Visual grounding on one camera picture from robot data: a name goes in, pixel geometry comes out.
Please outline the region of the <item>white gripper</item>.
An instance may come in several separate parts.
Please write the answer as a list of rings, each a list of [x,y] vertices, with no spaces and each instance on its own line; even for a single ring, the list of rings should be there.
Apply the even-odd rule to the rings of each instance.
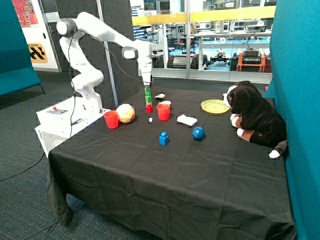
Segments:
[[[147,85],[149,88],[151,88],[152,87],[152,84],[151,84],[152,64],[151,63],[139,63],[138,70],[141,73],[144,88],[147,88]]]

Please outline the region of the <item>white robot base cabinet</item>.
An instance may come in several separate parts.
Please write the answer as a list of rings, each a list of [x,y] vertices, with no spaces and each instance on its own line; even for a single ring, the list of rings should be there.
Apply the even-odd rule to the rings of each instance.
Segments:
[[[35,132],[46,156],[49,152],[101,118],[106,108],[95,111],[86,99],[72,96],[36,113],[39,125]]]

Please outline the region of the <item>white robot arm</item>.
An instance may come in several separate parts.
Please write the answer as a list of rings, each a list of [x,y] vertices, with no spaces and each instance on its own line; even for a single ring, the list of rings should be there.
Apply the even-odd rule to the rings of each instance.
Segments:
[[[148,40],[130,40],[87,12],[79,13],[77,18],[60,19],[56,29],[61,35],[59,43],[66,59],[73,69],[80,72],[72,79],[72,86],[84,99],[84,109],[87,114],[95,115],[103,112],[101,97],[95,92],[94,87],[103,81],[104,75],[89,63],[80,47],[80,38],[86,34],[100,42],[107,41],[120,45],[122,57],[137,61],[144,86],[150,86],[152,46]]]

